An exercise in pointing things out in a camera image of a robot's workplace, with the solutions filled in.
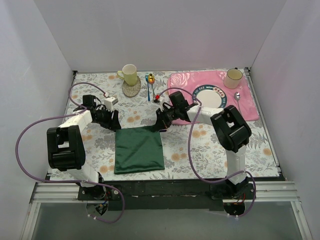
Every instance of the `leaf pattern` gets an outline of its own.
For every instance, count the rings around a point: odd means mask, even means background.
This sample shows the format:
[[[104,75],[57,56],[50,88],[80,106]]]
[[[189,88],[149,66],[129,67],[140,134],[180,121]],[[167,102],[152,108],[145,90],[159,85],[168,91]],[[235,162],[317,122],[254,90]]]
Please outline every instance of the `leaf pattern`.
[[[167,80],[176,71],[154,71],[154,91],[159,93],[166,89]],[[116,73],[87,73],[77,74],[74,83],[90,82],[98,85],[116,96],[118,103],[115,109],[119,111],[119,121],[122,128],[137,128],[150,126],[156,122],[156,110],[159,106],[148,102],[148,89],[145,79],[146,72],[138,72],[141,81],[141,90],[135,97],[128,98],[122,93],[123,81],[116,77]],[[73,88],[72,96],[77,103],[82,103],[82,95],[93,94],[102,99],[102,93],[86,84]],[[67,104],[67,114],[72,113],[75,105],[70,101]],[[278,176],[273,154],[269,145],[262,121],[248,122],[252,130],[249,144],[246,149],[246,169],[253,176],[271,177]],[[86,152],[86,161],[96,171],[101,172],[106,181],[121,180],[163,180],[163,179],[195,179],[188,158],[188,135],[190,125],[172,125],[166,132],[161,132],[163,145],[164,170],[139,172],[129,174],[114,174],[115,165],[115,133],[102,128],[96,123],[89,126],[81,133]],[[227,173],[226,151],[219,144],[217,135],[212,126],[196,124],[191,138],[192,162],[200,176],[204,178],[223,178]],[[72,176],[52,170],[52,180],[69,180]]]

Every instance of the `blue spoon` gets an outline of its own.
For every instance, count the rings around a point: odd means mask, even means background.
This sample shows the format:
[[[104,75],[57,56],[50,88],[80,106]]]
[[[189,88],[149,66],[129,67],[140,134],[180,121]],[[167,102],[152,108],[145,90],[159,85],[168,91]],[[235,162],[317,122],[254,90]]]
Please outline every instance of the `blue spoon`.
[[[148,75],[149,75],[149,73],[145,74],[145,80],[146,80],[146,83],[147,83],[147,86],[148,86],[148,102],[150,102]]]

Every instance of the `white backdrop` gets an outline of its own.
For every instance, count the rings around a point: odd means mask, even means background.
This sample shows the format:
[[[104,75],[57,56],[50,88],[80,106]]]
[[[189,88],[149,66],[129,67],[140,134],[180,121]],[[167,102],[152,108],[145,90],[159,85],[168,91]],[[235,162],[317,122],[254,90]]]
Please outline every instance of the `white backdrop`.
[[[287,1],[252,66],[281,169],[320,239],[320,2]]]
[[[30,123],[61,115],[72,71],[33,0],[0,0],[0,239],[20,238],[35,181],[19,168],[15,144]],[[34,175],[48,170],[41,123],[21,141],[20,156]]]
[[[34,0],[72,70],[250,67],[286,0]]]

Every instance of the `beige cup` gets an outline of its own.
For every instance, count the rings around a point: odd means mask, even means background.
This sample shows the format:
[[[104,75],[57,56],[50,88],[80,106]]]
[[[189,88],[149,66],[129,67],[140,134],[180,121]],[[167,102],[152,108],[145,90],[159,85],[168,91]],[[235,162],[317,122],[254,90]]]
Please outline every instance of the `beige cup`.
[[[137,83],[137,67],[133,64],[127,64],[116,74],[119,78],[125,80],[129,86],[134,86]]]
[[[229,69],[226,73],[223,83],[228,89],[235,89],[236,87],[238,87],[238,84],[240,83],[242,76],[242,72],[238,70],[237,67]]]

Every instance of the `green cloth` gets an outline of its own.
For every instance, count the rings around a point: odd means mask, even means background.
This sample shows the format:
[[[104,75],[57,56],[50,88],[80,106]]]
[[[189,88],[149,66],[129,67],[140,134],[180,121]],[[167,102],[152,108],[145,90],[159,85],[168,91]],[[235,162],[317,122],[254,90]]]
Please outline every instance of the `green cloth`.
[[[143,126],[115,132],[114,174],[165,169],[160,133],[152,128]]]

